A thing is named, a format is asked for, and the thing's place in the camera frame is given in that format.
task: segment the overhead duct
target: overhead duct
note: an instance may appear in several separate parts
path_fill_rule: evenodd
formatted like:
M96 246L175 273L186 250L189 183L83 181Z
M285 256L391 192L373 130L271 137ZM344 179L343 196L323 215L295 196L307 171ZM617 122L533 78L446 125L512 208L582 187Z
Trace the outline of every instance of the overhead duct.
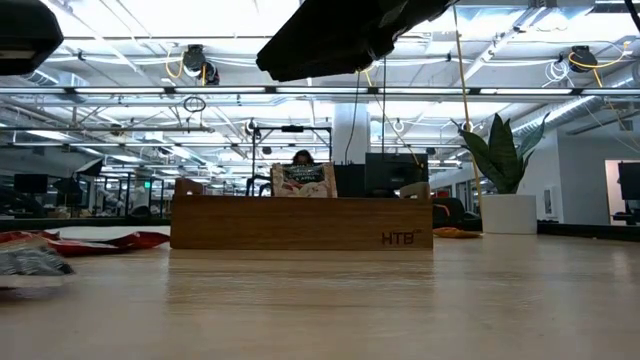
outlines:
M640 63L635 62L604 79L605 88L626 88L638 87L640 85ZM514 136L525 136L535 130L542 122L547 113L551 113L546 120L547 129L557 128L575 119L589 115L589 112L596 112L605 105L602 96L582 96L562 104L551 104L543 106L514 122L523 124L513 129Z

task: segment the potted plant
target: potted plant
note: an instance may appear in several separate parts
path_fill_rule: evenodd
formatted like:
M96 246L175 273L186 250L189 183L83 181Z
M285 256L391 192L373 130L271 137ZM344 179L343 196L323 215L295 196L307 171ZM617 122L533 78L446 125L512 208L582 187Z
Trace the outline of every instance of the potted plant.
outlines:
M542 139L547 116L549 114L544 117L538 128L522 139L520 147L517 148L509 125L511 120L503 122L498 114L491 125L488 144L477 134L459 128L460 135L466 143L465 148L471 152L478 169L493 182L499 193L482 198L484 232L537 233L536 196L516 193L534 147Z

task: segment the person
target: person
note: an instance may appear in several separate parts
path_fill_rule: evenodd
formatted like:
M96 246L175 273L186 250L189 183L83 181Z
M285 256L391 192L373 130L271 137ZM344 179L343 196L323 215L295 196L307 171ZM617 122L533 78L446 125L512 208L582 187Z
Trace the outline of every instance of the person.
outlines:
M293 157L293 165L313 165L313 157L307 150L300 150Z

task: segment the desk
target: desk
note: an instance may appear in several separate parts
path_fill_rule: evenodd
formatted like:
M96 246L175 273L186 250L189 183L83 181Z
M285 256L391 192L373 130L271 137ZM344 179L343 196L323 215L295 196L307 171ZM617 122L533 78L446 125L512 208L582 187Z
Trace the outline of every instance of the desk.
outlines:
M435 251L154 249L0 292L13 359L631 359L640 245L437 239Z

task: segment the dark hair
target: dark hair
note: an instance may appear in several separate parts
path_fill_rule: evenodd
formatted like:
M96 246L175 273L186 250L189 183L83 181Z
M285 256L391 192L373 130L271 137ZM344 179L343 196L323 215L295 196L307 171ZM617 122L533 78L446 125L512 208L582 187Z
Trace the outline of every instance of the dark hair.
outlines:
M299 160L300 156L306 157L309 160L309 163L302 163ZM311 154L307 150L300 150L293 157L293 165L313 165L313 164L314 164L313 156L311 156Z

